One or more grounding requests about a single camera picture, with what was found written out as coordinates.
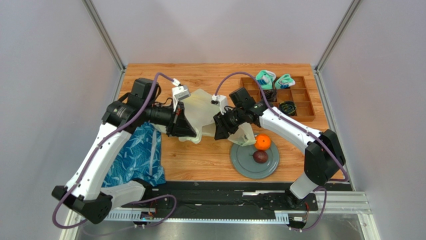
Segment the pale yellow plastic bag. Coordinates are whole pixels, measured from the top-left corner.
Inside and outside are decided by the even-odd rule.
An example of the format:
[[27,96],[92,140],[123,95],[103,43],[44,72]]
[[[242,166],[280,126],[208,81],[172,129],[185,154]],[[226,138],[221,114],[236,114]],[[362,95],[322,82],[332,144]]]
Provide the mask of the pale yellow plastic bag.
[[[220,110],[216,105],[211,104],[212,95],[199,88],[190,93],[190,97],[183,100],[185,107],[185,117],[195,129],[195,137],[179,137],[180,142],[190,141],[194,144],[201,142],[202,137],[214,137],[216,126],[213,116]],[[251,146],[256,143],[255,134],[249,123],[240,125],[236,133],[231,134],[228,141],[239,146]]]

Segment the orange fake orange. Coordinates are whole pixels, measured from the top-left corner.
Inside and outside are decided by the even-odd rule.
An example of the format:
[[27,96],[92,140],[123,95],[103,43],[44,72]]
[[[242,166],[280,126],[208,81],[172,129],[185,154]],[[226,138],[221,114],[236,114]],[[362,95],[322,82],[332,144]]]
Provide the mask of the orange fake orange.
[[258,134],[255,136],[255,144],[254,147],[259,151],[266,151],[272,145],[272,140],[266,134]]

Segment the dark red fake plum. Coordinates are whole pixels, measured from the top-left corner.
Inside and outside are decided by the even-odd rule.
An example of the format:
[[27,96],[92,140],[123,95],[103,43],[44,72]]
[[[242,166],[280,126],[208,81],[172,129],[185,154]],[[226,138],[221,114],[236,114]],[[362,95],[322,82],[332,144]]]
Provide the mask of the dark red fake plum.
[[257,150],[251,156],[258,164],[265,164],[269,160],[268,153],[264,150]]

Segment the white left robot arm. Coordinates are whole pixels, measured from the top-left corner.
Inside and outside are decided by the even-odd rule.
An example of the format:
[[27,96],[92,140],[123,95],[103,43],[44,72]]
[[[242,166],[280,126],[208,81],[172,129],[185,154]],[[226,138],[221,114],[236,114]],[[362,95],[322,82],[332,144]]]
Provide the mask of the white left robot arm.
[[52,196],[61,205],[83,217],[101,223],[111,210],[144,201],[152,188],[140,178],[117,186],[103,187],[104,179],[122,147],[144,123],[164,126],[170,137],[195,137],[195,129],[185,117],[186,85],[172,79],[172,102],[157,103],[161,87],[156,80],[138,78],[130,92],[111,103],[102,117],[96,139],[83,163],[65,185],[57,185]]

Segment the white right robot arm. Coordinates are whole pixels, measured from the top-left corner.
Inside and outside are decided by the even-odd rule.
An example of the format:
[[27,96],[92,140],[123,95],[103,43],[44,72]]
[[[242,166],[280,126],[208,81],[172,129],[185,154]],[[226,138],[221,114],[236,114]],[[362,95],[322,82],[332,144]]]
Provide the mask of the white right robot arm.
[[211,103],[219,107],[213,116],[215,140],[227,139],[239,126],[248,123],[272,131],[292,143],[304,154],[303,173],[284,192],[284,202],[296,209],[305,204],[312,191],[324,187],[346,163],[337,134],[327,129],[308,127],[282,113],[267,100],[255,99],[241,87],[230,93],[234,106],[228,105],[224,95],[213,95]]

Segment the grey round plate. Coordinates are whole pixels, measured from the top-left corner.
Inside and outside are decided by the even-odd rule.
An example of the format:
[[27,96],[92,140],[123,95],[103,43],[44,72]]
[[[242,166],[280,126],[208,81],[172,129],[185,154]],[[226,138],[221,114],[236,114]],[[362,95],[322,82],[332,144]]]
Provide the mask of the grey round plate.
[[264,163],[256,162],[254,154],[257,149],[254,145],[240,146],[233,144],[230,149],[230,160],[233,167],[243,176],[260,180],[273,174],[280,163],[280,153],[272,141],[269,149],[265,150],[268,159]]

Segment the blue leaf-pattern cloth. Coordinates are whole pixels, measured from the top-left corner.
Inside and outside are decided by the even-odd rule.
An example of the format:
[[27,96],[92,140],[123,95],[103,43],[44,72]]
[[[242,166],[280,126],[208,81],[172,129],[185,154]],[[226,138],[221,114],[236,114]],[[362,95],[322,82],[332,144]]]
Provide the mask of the blue leaf-pattern cloth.
[[166,183],[165,169],[161,164],[162,134],[152,124],[138,127],[119,151],[102,187],[120,186],[141,179],[156,187]]

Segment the black rolled sock upper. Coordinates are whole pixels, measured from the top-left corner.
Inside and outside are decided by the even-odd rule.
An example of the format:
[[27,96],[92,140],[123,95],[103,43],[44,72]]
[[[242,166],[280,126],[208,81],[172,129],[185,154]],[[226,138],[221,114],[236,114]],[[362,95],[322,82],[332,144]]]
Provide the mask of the black rolled sock upper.
[[264,94],[266,97],[266,100],[269,103],[275,103],[277,102],[277,90],[276,89],[268,89],[268,90],[264,90]]

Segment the teal white sock left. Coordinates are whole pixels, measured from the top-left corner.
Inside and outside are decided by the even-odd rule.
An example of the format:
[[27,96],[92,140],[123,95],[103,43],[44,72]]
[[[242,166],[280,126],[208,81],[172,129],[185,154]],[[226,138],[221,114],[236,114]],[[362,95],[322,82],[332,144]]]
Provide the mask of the teal white sock left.
[[272,90],[276,74],[269,70],[261,70],[255,77],[263,90]]

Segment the teal white sock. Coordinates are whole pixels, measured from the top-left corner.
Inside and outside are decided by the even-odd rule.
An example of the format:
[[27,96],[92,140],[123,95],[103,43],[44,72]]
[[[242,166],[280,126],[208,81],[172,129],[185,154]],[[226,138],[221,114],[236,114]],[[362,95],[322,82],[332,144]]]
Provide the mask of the teal white sock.
[[296,81],[291,77],[290,74],[284,74],[274,82],[274,88],[279,89],[287,89],[296,84]]
[[263,90],[272,90],[276,74],[269,70],[261,70],[255,77]]

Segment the teal white sock right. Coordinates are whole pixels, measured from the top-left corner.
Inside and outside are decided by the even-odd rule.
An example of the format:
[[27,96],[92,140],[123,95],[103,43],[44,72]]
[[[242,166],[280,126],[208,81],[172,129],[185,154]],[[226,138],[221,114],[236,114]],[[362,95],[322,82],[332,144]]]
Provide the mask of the teal white sock right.
[[284,74],[274,82],[274,88],[279,89],[287,89],[296,84],[296,81],[291,77],[290,74]]

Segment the brown compartment tray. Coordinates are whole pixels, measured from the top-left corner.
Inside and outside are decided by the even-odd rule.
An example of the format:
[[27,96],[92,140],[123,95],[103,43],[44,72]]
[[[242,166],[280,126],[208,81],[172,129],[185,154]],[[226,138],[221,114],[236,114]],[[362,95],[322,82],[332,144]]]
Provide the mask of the brown compartment tray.
[[277,89],[277,102],[272,102],[274,107],[284,101],[293,101],[297,107],[296,115],[291,116],[299,122],[312,122],[316,118],[313,103],[303,76],[291,76],[295,85],[286,89]]

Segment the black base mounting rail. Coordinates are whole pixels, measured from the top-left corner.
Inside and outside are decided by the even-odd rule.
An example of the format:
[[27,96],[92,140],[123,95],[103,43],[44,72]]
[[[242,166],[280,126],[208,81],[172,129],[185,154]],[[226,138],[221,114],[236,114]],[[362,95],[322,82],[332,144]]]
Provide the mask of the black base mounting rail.
[[291,211],[284,198],[289,182],[168,181],[149,187],[139,207],[155,209],[155,217],[174,219],[272,220],[275,211]]

